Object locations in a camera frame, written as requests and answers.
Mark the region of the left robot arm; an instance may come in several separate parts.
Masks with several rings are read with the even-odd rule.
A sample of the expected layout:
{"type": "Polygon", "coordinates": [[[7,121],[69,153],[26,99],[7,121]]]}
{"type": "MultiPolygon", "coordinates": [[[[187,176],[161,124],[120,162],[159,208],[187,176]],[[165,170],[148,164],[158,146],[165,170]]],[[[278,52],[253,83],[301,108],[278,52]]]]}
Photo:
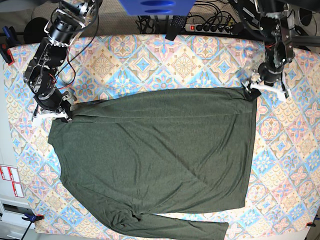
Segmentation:
{"type": "Polygon", "coordinates": [[[295,35],[295,16],[289,13],[291,5],[311,12],[320,11],[317,0],[256,0],[254,6],[259,21],[257,30],[253,30],[245,19],[244,1],[236,3],[242,24],[255,39],[263,41],[265,48],[264,62],[241,83],[244,95],[250,102],[258,98],[262,90],[276,93],[283,102],[289,98],[291,91],[285,82],[284,68],[295,57],[293,48],[320,45],[318,35],[295,35]]]}

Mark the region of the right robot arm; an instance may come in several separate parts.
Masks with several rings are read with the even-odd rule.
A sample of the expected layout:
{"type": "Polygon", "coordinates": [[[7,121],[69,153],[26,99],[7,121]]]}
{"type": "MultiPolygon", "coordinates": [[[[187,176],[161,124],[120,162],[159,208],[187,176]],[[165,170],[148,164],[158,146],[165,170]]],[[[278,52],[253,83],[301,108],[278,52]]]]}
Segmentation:
{"type": "Polygon", "coordinates": [[[72,96],[69,92],[61,93],[56,87],[58,68],[70,60],[69,50],[75,39],[98,20],[101,4],[100,0],[79,3],[62,0],[52,12],[44,27],[46,36],[23,74],[23,81],[36,102],[33,123],[51,118],[66,123],[72,120],[72,96]]]}

